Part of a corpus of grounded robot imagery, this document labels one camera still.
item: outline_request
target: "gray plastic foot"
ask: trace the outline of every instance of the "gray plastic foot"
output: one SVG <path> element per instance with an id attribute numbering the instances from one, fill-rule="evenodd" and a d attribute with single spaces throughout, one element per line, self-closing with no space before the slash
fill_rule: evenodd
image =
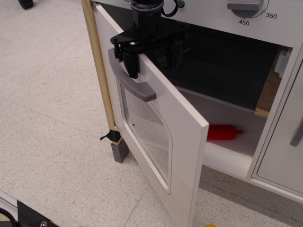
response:
<path id="1" fill-rule="evenodd" d="M 129 153 L 128 146 L 124 140 L 119 144 L 119 146 L 115 146 L 112 144 L 112 150 L 114 154 L 114 159 L 118 163 L 123 163 L 125 157 Z"/>

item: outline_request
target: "red ketchup bottle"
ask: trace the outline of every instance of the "red ketchup bottle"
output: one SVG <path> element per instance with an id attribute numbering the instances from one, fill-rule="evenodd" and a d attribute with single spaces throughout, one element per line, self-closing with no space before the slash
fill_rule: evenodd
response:
<path id="1" fill-rule="evenodd" d="M 243 134 L 243 131 L 238 131 L 232 125 L 209 125 L 208 140 L 233 140 L 238 134 Z"/>

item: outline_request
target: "printed number 450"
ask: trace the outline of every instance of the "printed number 450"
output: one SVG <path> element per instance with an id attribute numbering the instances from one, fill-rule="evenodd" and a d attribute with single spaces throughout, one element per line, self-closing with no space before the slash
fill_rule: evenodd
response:
<path id="1" fill-rule="evenodd" d="M 240 20 L 239 23 L 246 26 L 250 25 L 250 22 L 247 20 Z"/>

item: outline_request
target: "open oven door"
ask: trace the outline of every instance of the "open oven door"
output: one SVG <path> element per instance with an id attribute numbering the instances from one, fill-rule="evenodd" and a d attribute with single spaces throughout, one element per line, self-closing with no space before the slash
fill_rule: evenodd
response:
<path id="1" fill-rule="evenodd" d="M 144 54 L 138 79 L 115 59 L 123 32 L 101 5 L 95 20 L 115 123 L 178 227 L 191 227 L 208 122 Z"/>

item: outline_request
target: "oven knob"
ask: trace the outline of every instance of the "oven knob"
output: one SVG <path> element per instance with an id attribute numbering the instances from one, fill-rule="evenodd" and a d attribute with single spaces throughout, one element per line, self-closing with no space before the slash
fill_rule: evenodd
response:
<path id="1" fill-rule="evenodd" d="M 247 18 L 255 15 L 263 5 L 263 0 L 229 0 L 227 8 L 239 17 Z"/>

